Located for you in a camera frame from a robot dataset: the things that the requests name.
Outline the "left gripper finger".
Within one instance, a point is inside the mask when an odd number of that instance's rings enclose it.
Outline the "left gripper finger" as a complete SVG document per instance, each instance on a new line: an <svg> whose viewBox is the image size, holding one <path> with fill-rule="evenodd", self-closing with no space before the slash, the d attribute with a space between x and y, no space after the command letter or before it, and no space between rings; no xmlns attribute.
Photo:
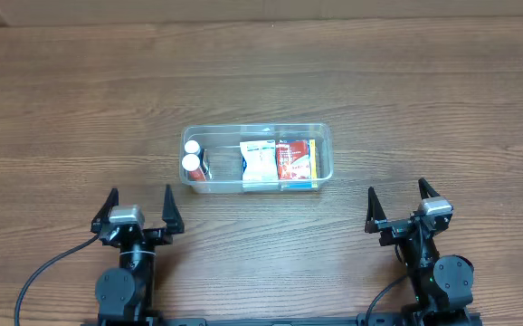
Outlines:
<svg viewBox="0 0 523 326"><path fill-rule="evenodd" d="M164 204L162 210L162 220L166 224L166 232L170 235L183 234L185 232L185 223L177 208L172 187L166 185Z"/></svg>
<svg viewBox="0 0 523 326"><path fill-rule="evenodd" d="M92 218L90 225L103 226L104 224L107 224L109 222L109 214L111 209L118 204L119 191L116 188L112 188L100 211Z"/></svg>

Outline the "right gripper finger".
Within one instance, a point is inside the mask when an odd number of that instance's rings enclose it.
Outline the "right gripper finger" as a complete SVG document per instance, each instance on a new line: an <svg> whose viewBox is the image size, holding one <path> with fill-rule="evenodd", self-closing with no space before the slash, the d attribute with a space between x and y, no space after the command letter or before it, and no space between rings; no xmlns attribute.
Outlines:
<svg viewBox="0 0 523 326"><path fill-rule="evenodd" d="M440 194L428 183L428 181L424 177L418 179L418 187L421 199L428 199L440 196Z"/></svg>
<svg viewBox="0 0 523 326"><path fill-rule="evenodd" d="M384 209L382 208L380 201L377 197L375 189L370 187L368 189L368 208L366 213L365 232L373 234L379 231L379 224L387 222Z"/></svg>

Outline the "orange tube white cap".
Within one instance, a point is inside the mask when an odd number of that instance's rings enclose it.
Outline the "orange tube white cap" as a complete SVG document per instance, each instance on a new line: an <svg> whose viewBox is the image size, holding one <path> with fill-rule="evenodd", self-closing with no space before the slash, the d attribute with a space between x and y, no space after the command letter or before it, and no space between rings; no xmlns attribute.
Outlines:
<svg viewBox="0 0 523 326"><path fill-rule="evenodd" d="M202 182L208 180L208 176L202 166L202 161L196 154L184 155L181 164L182 168L194 181Z"/></svg>

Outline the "dark bottle white cap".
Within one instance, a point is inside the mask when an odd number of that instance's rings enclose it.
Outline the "dark bottle white cap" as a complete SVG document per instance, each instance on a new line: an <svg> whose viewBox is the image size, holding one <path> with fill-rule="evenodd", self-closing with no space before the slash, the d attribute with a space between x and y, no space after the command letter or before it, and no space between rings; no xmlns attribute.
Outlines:
<svg viewBox="0 0 523 326"><path fill-rule="evenodd" d="M202 147L202 145L197 142L194 139L188 140L184 144L184 151L186 154L195 154L197 155L201 160L204 160L206 150Z"/></svg>

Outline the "clear plastic container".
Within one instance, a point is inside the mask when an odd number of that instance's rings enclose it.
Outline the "clear plastic container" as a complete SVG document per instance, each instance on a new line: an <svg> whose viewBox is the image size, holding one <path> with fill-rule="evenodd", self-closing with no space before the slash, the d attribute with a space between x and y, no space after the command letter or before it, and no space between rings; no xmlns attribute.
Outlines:
<svg viewBox="0 0 523 326"><path fill-rule="evenodd" d="M198 125L181 138L181 181L201 194L314 191L334 172L324 123Z"/></svg>

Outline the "blue yellow VapoDrops box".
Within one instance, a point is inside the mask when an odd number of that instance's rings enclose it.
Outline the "blue yellow VapoDrops box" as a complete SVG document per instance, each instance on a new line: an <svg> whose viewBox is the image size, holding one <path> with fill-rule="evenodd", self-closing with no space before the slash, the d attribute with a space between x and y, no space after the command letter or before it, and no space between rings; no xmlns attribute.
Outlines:
<svg viewBox="0 0 523 326"><path fill-rule="evenodd" d="M311 166L311 177L310 179L298 179L298 180L282 180L284 181L283 186L291 189L313 189L317 188L318 179L318 168L317 168L317 157L316 157L316 141L314 139L307 139L309 142L309 155L310 155L310 166Z"/></svg>

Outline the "red orange small box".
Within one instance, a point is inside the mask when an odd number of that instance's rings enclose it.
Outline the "red orange small box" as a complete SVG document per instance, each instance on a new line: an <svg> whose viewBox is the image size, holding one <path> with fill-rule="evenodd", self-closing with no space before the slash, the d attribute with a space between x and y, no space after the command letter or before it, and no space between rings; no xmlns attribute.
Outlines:
<svg viewBox="0 0 523 326"><path fill-rule="evenodd" d="M281 140L276 145L276 159L280 180L310 179L309 142Z"/></svg>

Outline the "white medicine box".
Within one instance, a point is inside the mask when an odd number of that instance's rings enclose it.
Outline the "white medicine box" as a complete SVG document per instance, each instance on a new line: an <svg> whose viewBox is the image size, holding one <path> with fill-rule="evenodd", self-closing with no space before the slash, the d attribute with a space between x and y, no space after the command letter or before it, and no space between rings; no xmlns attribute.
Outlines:
<svg viewBox="0 0 523 326"><path fill-rule="evenodd" d="M244 192L273 191L279 187L276 143L252 140L240 143L242 154L242 188Z"/></svg>

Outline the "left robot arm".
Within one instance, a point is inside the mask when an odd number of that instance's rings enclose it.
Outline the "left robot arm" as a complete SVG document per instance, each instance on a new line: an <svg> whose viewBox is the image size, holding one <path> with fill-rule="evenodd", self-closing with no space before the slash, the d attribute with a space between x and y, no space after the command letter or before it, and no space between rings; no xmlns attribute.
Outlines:
<svg viewBox="0 0 523 326"><path fill-rule="evenodd" d="M119 249L119 265L109 268L95 285L99 325L162 325L162 312L153 308L156 248L173 243L185 231L170 186L166 187L159 228L145 228L140 206L121 206L113 188L90 230L103 245Z"/></svg>

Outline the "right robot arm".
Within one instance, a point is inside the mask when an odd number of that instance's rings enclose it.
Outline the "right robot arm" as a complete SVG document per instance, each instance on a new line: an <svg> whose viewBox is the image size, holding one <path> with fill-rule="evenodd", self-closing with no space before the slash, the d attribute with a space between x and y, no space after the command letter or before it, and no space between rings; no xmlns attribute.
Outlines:
<svg viewBox="0 0 523 326"><path fill-rule="evenodd" d="M387 285L357 316L358 325L377 325L384 320L390 325L480 326L478 313L470 313L473 302L474 266L461 255L441 256L433 238L449 227L453 205L421 177L418 180L421 203L409 217L390 221L375 190L368 189L365 231L380 235L379 244L391 245L405 266L405 275ZM376 317L376 304L397 284L408 279L415 302L398 313Z"/></svg>

